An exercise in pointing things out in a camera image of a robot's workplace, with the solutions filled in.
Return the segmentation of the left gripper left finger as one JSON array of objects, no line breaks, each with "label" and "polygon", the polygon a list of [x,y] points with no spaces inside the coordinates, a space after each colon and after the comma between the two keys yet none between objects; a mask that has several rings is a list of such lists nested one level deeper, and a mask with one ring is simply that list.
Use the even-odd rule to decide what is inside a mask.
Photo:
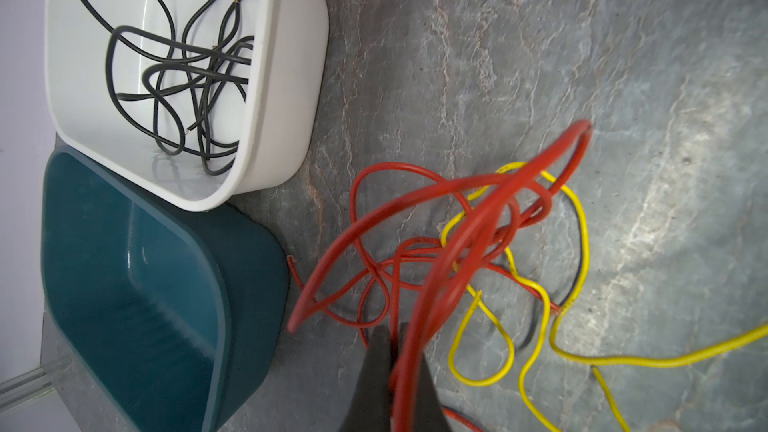
[{"label": "left gripper left finger", "polygon": [[367,352],[340,431],[391,430],[390,376],[396,348],[387,326],[371,330]]}]

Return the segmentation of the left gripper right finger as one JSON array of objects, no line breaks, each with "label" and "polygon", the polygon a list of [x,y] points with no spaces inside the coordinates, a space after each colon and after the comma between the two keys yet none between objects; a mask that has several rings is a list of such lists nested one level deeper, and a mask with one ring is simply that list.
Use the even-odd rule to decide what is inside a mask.
[{"label": "left gripper right finger", "polygon": [[450,432],[432,376],[424,356],[421,357],[413,418],[415,432]]}]

